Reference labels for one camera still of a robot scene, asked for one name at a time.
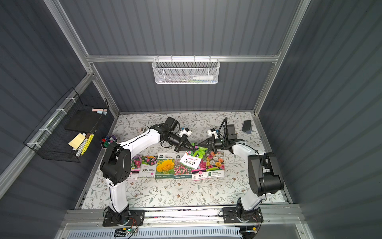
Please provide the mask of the green leaf seed packet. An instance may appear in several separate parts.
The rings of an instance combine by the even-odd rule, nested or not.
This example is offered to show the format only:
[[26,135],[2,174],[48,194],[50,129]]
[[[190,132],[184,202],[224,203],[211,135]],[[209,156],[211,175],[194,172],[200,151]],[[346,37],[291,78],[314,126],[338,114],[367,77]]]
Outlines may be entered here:
[[190,167],[192,169],[197,169],[207,153],[207,148],[201,146],[194,146],[194,151],[189,153],[186,152],[180,160],[180,163],[184,166]]

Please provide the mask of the multicolour roses seed packet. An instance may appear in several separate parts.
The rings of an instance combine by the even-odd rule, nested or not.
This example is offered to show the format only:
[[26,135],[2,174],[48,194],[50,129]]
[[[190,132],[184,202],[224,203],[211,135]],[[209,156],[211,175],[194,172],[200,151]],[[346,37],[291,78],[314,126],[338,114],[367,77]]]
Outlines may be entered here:
[[225,177],[225,155],[222,151],[210,152],[206,157],[206,171],[211,177]]

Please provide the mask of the red pink field seed packet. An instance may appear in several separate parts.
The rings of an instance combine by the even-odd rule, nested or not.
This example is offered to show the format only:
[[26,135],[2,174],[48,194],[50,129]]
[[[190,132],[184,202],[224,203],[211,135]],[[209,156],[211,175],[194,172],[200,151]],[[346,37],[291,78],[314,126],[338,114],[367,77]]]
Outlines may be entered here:
[[184,153],[175,154],[175,159],[174,159],[174,178],[175,179],[191,179],[192,178],[192,168],[180,163],[183,155]]

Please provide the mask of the yellow sunflower seed packet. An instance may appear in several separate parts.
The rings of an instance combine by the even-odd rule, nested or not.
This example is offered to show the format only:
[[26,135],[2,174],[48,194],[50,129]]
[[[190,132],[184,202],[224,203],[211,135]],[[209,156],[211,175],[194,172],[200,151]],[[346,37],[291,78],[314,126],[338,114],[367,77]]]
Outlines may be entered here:
[[159,153],[157,157],[156,179],[174,178],[175,154]]

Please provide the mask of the pink carnation seed packet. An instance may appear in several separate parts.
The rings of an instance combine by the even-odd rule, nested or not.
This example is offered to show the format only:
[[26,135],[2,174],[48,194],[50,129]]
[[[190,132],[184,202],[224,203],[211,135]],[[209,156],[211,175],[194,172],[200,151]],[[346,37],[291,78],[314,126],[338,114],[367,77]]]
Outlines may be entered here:
[[192,170],[192,180],[200,181],[204,179],[211,179],[210,172],[207,172],[207,165],[204,160],[202,160],[197,169]]

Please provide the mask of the purple pink flower seed packet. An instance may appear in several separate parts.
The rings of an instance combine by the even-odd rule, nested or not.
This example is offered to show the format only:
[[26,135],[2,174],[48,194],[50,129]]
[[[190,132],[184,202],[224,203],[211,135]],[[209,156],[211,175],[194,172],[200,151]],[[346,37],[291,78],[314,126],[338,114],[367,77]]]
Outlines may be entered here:
[[143,155],[141,154],[137,154],[132,158],[131,165],[130,165],[131,170],[130,170],[129,176],[127,177],[127,180],[138,179],[138,174],[142,164],[142,158],[143,158]]

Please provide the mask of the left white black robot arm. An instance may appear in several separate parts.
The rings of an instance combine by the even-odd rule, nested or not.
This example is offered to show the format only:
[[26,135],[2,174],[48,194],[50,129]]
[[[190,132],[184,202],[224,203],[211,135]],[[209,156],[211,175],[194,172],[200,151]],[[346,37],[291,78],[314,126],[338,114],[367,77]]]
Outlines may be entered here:
[[129,210],[125,181],[130,175],[131,160],[134,156],[162,141],[168,142],[176,152],[195,149],[187,135],[175,134],[175,129],[179,126],[177,120],[168,117],[164,123],[151,126],[146,132],[131,140],[121,143],[113,142],[107,147],[99,168],[107,182],[111,211],[122,214]]

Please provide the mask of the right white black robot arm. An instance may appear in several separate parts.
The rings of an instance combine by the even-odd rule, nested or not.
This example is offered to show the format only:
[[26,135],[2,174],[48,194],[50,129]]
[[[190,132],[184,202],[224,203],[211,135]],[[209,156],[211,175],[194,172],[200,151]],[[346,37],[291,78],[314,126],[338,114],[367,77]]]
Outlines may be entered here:
[[224,127],[223,134],[211,136],[198,146],[211,151],[228,150],[248,162],[248,179],[250,189],[238,199],[236,215],[243,216],[258,212],[260,204],[268,194],[275,194],[284,188],[284,179],[274,153],[260,154],[244,140],[239,139],[232,124]]

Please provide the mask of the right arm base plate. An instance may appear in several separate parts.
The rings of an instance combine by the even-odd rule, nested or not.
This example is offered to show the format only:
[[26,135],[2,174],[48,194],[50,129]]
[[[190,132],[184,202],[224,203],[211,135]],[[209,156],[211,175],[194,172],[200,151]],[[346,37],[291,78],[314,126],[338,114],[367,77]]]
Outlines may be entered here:
[[223,220],[226,224],[235,223],[257,223],[264,221],[260,208],[245,211],[241,208],[224,207],[222,208]]

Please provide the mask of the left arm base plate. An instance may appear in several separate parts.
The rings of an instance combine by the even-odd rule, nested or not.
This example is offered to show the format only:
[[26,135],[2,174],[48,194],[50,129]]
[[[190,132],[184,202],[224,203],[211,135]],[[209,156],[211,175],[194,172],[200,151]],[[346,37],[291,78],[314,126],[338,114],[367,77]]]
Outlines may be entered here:
[[145,219],[144,210],[124,210],[121,213],[113,211],[107,207],[104,212],[103,227],[134,227],[143,224]]

